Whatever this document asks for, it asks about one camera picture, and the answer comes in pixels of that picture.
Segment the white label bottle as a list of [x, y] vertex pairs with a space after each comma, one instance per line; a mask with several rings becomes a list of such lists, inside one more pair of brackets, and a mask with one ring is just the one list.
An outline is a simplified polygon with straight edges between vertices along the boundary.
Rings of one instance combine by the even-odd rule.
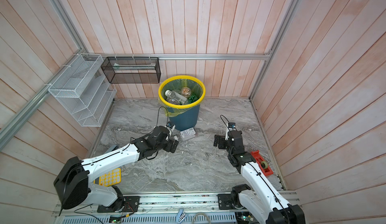
[[187, 98], [185, 98], [181, 94], [177, 93], [176, 91], [166, 90], [165, 91], [165, 95], [167, 97], [172, 97], [172, 98], [175, 98], [175, 99], [179, 100], [182, 105], [185, 105], [188, 102]]

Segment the green plastic bottle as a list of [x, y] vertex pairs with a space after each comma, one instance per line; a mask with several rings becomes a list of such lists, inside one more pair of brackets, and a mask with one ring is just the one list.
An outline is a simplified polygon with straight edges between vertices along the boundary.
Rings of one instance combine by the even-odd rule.
[[195, 94], [192, 94], [189, 98], [188, 98], [188, 102], [189, 104], [192, 104], [194, 102], [196, 102], [199, 98], [195, 95]]

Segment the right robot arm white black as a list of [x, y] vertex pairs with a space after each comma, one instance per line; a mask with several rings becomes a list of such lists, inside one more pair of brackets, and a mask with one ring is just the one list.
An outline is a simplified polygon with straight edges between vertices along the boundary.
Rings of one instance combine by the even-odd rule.
[[226, 150], [228, 160], [247, 184], [232, 188], [227, 200], [218, 196], [220, 209], [247, 209], [260, 224], [305, 224], [305, 214], [299, 205], [292, 205], [270, 183], [256, 159], [245, 151], [242, 132], [227, 130], [215, 135], [214, 146]]

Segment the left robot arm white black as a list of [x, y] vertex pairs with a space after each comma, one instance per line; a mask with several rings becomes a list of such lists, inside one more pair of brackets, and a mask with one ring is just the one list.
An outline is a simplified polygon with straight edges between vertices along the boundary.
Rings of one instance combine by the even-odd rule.
[[173, 135], [175, 126], [156, 126], [150, 133], [133, 139], [127, 145], [88, 159], [70, 158], [54, 180], [54, 187], [63, 210], [81, 204], [97, 204], [113, 212], [125, 208], [125, 198], [115, 186], [100, 186], [94, 181], [102, 175], [129, 163], [142, 159], [152, 160], [164, 150], [174, 153], [179, 144]]

